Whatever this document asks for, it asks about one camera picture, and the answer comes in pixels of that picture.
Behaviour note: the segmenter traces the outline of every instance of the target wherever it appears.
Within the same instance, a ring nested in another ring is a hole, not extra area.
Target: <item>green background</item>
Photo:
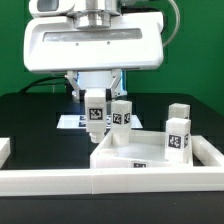
[[[1,0],[0,4],[0,95],[17,92],[42,78],[23,65],[24,30],[31,19],[29,0]],[[128,92],[185,93],[195,96],[224,115],[224,1],[176,0],[181,27],[164,49],[164,62],[154,71],[127,74]],[[166,0],[153,1],[167,15],[166,39],[175,17]]]

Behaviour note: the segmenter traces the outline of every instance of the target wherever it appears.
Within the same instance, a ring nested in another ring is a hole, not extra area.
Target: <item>white container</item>
[[[109,132],[90,156],[90,168],[138,168],[138,167],[192,167],[192,146],[189,138],[188,160],[178,163],[165,159],[164,132],[132,130],[129,144],[118,147],[113,144]]]

